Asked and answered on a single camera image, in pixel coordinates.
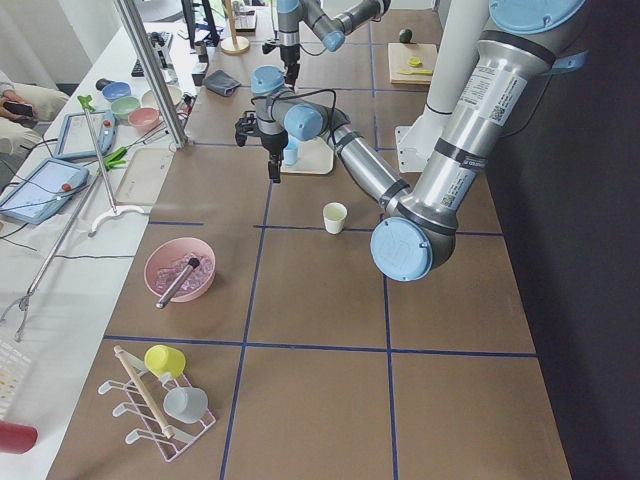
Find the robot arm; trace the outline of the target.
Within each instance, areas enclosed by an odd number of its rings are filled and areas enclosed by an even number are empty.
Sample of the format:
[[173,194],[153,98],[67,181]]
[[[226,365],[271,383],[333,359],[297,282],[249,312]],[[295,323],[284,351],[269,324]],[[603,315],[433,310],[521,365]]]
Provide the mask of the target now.
[[444,21],[423,113],[397,137],[416,156],[421,175],[408,184],[335,106],[308,102],[292,85],[299,68],[299,30],[307,26],[329,51],[363,23],[381,18],[385,1],[362,1],[335,17],[315,1],[277,5],[282,67],[251,76],[252,115],[236,138],[256,136],[269,153],[271,180],[280,178],[290,139],[320,138],[359,187],[385,211],[370,250],[378,269],[414,281],[445,263],[455,248],[457,211],[521,97],[540,75],[578,69],[571,46],[582,33],[586,1],[454,1]]
[[294,87],[300,70],[300,24],[304,23],[329,52],[337,51],[348,35],[368,21],[380,20],[389,10],[389,0],[364,0],[330,17],[318,1],[286,0],[276,5],[280,58],[285,84]]

